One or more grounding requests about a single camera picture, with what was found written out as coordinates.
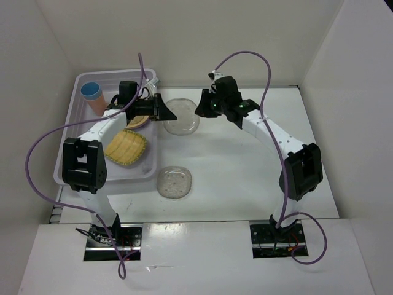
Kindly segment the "yellow plastic plate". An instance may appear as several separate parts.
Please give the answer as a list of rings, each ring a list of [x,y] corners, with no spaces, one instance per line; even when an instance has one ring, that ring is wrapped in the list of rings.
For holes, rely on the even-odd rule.
[[[149,121],[149,116],[135,116],[133,120],[131,120],[128,125],[125,127],[127,130],[134,130],[137,128],[141,128]]]

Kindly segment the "woven bamboo tray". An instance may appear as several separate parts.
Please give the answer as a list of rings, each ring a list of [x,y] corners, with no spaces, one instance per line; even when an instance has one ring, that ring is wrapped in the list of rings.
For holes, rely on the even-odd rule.
[[[147,140],[144,136],[124,129],[114,136],[105,148],[104,155],[116,164],[129,166],[143,155],[146,147]]]

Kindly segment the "pink plastic cup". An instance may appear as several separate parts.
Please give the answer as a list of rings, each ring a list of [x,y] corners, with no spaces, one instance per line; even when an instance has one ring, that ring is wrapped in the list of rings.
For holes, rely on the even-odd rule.
[[[85,101],[97,116],[102,116],[106,110],[107,104],[102,92],[97,92],[94,95],[85,96]]]

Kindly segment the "blue plastic cup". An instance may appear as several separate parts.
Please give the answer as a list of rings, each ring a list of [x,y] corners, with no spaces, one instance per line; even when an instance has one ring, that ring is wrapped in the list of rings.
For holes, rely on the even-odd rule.
[[[87,82],[81,86],[80,93],[86,100],[93,101],[101,96],[102,90],[97,82]]]

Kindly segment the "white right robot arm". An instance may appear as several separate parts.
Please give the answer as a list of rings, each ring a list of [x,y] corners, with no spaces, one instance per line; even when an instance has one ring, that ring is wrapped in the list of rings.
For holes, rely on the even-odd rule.
[[[269,234],[277,242],[284,241],[300,214],[302,198],[314,191],[323,180],[321,150],[316,143],[306,144],[294,138],[267,116],[264,110],[267,88],[260,104],[257,104],[242,98],[233,77],[214,71],[209,78],[210,110],[217,115],[225,115],[227,120],[279,156],[279,187],[284,197],[270,216]]]

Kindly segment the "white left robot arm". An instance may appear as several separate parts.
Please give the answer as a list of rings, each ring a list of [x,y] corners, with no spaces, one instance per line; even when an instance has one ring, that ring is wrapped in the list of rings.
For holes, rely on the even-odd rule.
[[[150,122],[176,122],[180,117],[159,93],[141,97],[142,86],[135,81],[120,81],[119,92],[109,104],[101,98],[98,84],[85,84],[81,90],[92,91],[92,105],[99,118],[85,133],[65,139],[62,178],[84,200],[92,218],[91,235],[100,235],[113,246],[122,239],[122,227],[103,191],[108,175],[106,162],[128,167],[144,155],[148,140],[127,127],[135,117]]]

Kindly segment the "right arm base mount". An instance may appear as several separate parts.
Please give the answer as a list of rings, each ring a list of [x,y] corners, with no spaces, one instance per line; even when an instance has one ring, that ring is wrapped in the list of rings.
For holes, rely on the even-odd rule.
[[[308,256],[303,226],[296,223],[287,234],[275,236],[267,221],[251,223],[249,225],[254,259],[291,257],[294,250],[295,257]]]

